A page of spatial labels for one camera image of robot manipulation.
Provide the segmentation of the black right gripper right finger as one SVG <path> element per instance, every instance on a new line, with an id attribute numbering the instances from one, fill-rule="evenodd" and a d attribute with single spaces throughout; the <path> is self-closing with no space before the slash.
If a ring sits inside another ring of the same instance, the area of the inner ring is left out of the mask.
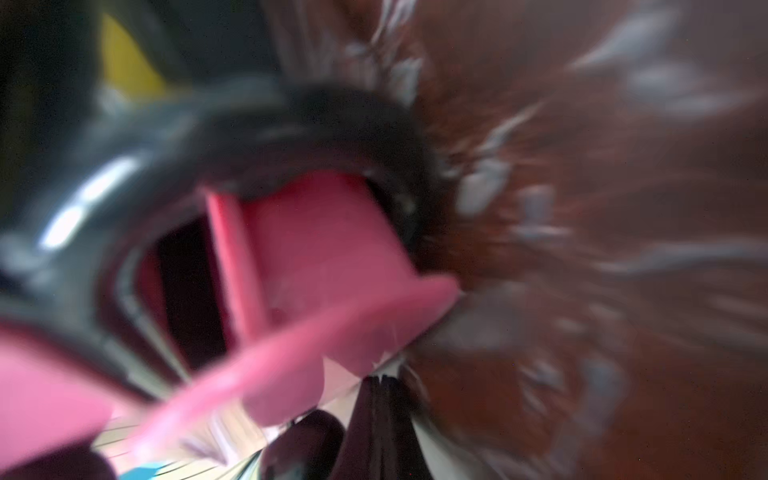
<path id="1" fill-rule="evenodd" d="M 432 480 L 413 427 L 413 405 L 407 389 L 391 376 L 382 377 L 381 389 L 384 397 L 379 430 L 381 479 Z"/>

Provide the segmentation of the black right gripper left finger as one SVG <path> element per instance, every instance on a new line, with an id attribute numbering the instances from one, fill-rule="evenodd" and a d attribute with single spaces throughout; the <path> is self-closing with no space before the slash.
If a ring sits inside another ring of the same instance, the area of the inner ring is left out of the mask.
<path id="1" fill-rule="evenodd" d="M 366 377 L 360 384 L 352 416 L 336 457 L 330 480 L 377 479 L 373 462 L 375 409 L 379 379 Z"/>

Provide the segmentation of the pink bottom drawer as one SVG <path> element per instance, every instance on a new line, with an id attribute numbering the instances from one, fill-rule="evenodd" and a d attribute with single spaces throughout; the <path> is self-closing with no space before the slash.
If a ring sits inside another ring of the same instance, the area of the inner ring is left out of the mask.
<path id="1" fill-rule="evenodd" d="M 207 191 L 232 348 L 156 407 L 132 440 L 155 461 L 239 404 L 262 430 L 351 389 L 437 323 L 457 279 L 413 266 L 366 182 L 303 176 L 261 200 Z"/>

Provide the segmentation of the black drawer cabinet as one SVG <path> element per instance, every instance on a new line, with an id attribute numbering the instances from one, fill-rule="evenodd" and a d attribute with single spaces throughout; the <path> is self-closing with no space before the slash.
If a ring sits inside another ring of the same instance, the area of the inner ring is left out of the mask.
<path id="1" fill-rule="evenodd" d="M 303 174 L 359 174 L 411 244 L 435 157 L 407 110 L 349 86 L 258 75 L 99 111 L 91 1 L 1 5 L 1 323 L 129 392 L 188 374 L 141 300 L 146 251 L 200 218 L 203 191 L 263 198 Z"/>

